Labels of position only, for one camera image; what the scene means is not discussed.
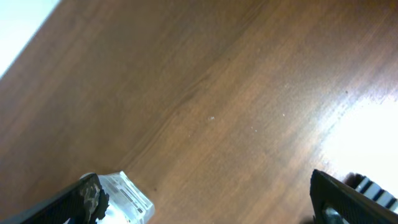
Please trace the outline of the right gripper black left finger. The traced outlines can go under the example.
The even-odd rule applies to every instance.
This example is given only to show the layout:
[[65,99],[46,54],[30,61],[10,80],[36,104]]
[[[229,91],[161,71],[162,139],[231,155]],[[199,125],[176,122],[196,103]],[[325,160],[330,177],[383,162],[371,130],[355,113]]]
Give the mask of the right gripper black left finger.
[[109,195],[94,173],[1,224],[95,224],[108,207]]

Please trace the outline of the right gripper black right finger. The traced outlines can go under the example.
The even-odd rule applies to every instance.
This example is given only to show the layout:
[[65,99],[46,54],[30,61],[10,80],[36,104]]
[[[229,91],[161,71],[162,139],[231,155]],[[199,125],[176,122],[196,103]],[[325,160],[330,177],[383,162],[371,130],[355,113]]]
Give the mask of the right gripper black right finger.
[[312,172],[310,198],[315,223],[397,224],[397,214],[324,171]]

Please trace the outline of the clear plastic container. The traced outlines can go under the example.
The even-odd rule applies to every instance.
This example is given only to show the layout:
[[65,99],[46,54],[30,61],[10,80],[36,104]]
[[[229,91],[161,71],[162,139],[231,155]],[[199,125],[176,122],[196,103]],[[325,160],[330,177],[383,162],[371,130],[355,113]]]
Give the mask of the clear plastic container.
[[87,200],[88,223],[146,224],[155,213],[155,205],[123,172],[99,175],[95,194]]

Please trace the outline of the black white striped object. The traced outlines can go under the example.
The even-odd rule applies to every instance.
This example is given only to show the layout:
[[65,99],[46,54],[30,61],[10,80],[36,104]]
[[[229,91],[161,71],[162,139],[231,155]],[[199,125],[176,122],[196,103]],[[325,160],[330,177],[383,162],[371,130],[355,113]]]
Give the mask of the black white striped object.
[[369,177],[350,173],[345,178],[344,183],[358,193],[397,214],[397,198],[373,182]]

